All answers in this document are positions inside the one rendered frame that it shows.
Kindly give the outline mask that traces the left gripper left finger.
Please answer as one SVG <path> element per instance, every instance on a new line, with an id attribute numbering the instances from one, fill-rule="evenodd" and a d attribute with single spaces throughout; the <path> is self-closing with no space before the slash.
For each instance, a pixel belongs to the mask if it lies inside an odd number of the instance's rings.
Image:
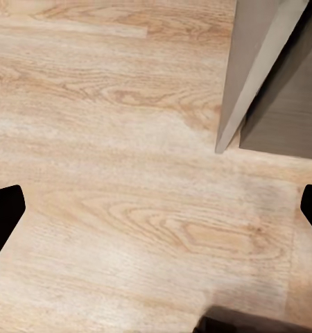
<path id="1" fill-rule="evenodd" d="M 0 251 L 26 210 L 19 185 L 0 189 Z"/>

